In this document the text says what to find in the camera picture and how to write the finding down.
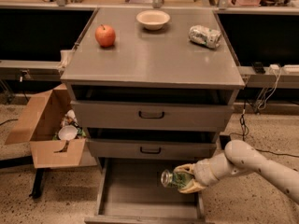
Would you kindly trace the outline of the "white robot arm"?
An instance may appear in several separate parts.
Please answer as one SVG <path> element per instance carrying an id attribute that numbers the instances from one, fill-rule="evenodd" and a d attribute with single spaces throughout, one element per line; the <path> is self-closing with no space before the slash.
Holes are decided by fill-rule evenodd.
<path id="1" fill-rule="evenodd" d="M 268 160 L 242 140 L 232 140 L 221 154 L 197 163 L 177 166 L 176 173 L 193 176 L 192 185 L 181 193 L 193 193 L 215 185 L 226 177 L 256 173 L 299 204 L 299 172 Z"/>

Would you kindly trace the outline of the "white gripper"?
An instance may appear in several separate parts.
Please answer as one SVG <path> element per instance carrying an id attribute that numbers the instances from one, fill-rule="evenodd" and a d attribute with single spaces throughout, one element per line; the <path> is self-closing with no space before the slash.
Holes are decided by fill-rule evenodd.
<path id="1" fill-rule="evenodd" d="M 187 173 L 195 177 L 195 179 L 191 179 L 182 185 L 178 191 L 183 194 L 190 194 L 216 184 L 220 181 L 216 176 L 218 167 L 219 165 L 215 158 L 204 159 L 196 164 L 187 163 L 177 166 L 174 169 L 175 173 Z"/>

